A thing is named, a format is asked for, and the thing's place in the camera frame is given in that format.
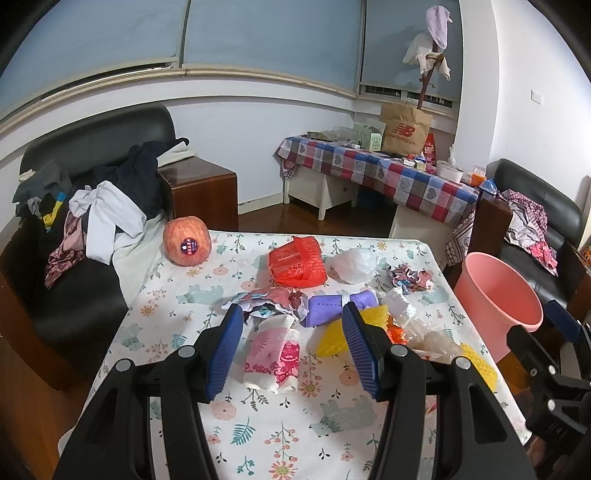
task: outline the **white bowl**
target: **white bowl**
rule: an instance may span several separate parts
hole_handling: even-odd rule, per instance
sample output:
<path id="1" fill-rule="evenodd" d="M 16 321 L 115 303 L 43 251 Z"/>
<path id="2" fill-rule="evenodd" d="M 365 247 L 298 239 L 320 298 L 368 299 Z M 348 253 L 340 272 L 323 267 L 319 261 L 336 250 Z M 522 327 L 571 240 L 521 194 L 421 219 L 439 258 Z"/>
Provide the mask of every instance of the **white bowl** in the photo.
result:
<path id="1" fill-rule="evenodd" d="M 437 162 L 438 177 L 453 181 L 455 183 L 460 183 L 462 181 L 462 175 L 464 175 L 464 172 L 462 172 L 462 170 L 456 170 L 455 168 L 451 168 L 448 162 Z"/>

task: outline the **small box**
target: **small box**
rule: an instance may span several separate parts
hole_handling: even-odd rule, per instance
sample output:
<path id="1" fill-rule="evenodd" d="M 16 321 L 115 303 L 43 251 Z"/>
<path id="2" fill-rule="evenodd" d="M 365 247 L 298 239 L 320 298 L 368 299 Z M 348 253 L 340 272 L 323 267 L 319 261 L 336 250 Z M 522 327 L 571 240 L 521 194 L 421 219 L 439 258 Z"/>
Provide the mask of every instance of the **small box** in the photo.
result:
<path id="1" fill-rule="evenodd" d="M 320 140 L 321 142 L 329 142 L 330 139 L 322 132 L 308 132 L 306 138 L 310 140 Z"/>
<path id="2" fill-rule="evenodd" d="M 382 148 L 382 134 L 386 124 L 368 118 L 364 124 L 355 123 L 353 125 L 355 143 L 361 145 L 361 148 L 370 152 L 380 151 Z"/>

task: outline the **side table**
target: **side table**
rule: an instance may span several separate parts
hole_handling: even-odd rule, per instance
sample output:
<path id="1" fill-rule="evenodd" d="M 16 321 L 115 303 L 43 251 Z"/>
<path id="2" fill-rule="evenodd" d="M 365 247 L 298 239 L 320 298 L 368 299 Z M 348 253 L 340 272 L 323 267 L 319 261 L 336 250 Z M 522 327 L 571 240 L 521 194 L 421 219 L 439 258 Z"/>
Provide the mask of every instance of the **side table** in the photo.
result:
<path id="1" fill-rule="evenodd" d="M 171 163 L 158 173 L 168 186 L 169 216 L 194 215 L 212 230 L 238 231 L 236 173 L 198 157 Z"/>

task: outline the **plastic bag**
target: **plastic bag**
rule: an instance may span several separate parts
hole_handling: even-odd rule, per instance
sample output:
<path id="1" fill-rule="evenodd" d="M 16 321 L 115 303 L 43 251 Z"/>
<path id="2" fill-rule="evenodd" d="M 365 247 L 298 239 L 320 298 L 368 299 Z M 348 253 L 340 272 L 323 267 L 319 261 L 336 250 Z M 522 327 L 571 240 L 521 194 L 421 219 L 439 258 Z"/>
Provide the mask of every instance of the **plastic bag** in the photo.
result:
<path id="1" fill-rule="evenodd" d="M 426 334 L 423 346 L 427 352 L 441 355 L 437 361 L 444 364 L 451 364 L 455 357 L 464 354 L 462 347 L 454 342 L 445 330 Z"/>
<path id="2" fill-rule="evenodd" d="M 434 330 L 419 319 L 410 320 L 404 332 L 407 347 L 428 360 L 451 364 L 455 357 L 463 355 L 462 348 L 445 330 Z"/>
<path id="3" fill-rule="evenodd" d="M 279 284 L 295 288 L 322 285 L 328 279 L 320 245 L 313 236 L 294 237 L 269 253 L 269 272 Z"/>
<path id="4" fill-rule="evenodd" d="M 390 315 L 402 328 L 405 328 L 408 322 L 417 314 L 417 309 L 410 305 L 402 294 L 402 288 L 400 287 L 394 287 L 390 290 L 382 299 L 382 304 L 388 306 Z"/>
<path id="5" fill-rule="evenodd" d="M 335 255 L 332 266 L 347 283 L 364 283 L 375 275 L 379 256 L 369 248 L 350 248 Z"/>
<path id="6" fill-rule="evenodd" d="M 404 327 L 404 333 L 408 340 L 407 346 L 413 350 L 423 350 L 425 335 L 431 331 L 432 329 L 420 319 L 410 320 Z"/>
<path id="7" fill-rule="evenodd" d="M 491 195 L 498 195 L 499 189 L 496 187 L 495 182 L 492 179 L 486 179 L 480 184 L 480 188 Z"/>

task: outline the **white cloth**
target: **white cloth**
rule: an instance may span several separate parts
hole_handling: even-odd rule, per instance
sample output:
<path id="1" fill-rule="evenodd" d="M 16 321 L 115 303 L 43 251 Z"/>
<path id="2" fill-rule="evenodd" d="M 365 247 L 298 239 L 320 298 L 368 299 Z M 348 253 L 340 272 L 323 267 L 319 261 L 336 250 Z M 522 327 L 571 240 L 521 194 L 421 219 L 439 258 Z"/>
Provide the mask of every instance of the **white cloth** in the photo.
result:
<path id="1" fill-rule="evenodd" d="M 115 249 L 115 226 L 130 238 L 144 233 L 146 215 L 121 190 L 105 180 L 94 190 L 86 186 L 70 199 L 70 211 L 81 217 L 90 209 L 86 232 L 86 256 L 106 265 Z"/>
<path id="2" fill-rule="evenodd" d="M 421 76 L 423 76 L 433 68 L 438 59 L 439 54 L 432 52 L 433 40 L 430 35 L 428 33 L 419 33 L 419 35 L 414 37 L 402 62 L 408 65 L 419 65 Z M 438 71 L 449 81 L 451 70 L 447 66 L 447 60 L 445 57 L 443 57 L 443 61 L 439 65 Z"/>
<path id="3" fill-rule="evenodd" d="M 115 235 L 113 267 L 119 277 L 121 293 L 127 306 L 131 306 L 152 270 L 162 245 L 162 234 L 167 218 L 164 212 L 145 223 L 142 235 L 131 238 L 125 233 Z"/>
<path id="4" fill-rule="evenodd" d="M 194 156 L 195 152 L 188 150 L 185 142 L 181 142 L 158 157 L 158 168 Z"/>
<path id="5" fill-rule="evenodd" d="M 35 170 L 33 170 L 33 169 L 27 170 L 25 173 L 21 173 L 18 176 L 18 182 L 22 183 L 25 180 L 30 179 L 34 174 L 35 174 Z"/>
<path id="6" fill-rule="evenodd" d="M 453 23 L 449 18 L 449 10 L 442 5 L 433 5 L 427 9 L 427 29 L 439 48 L 447 48 L 447 24 Z"/>

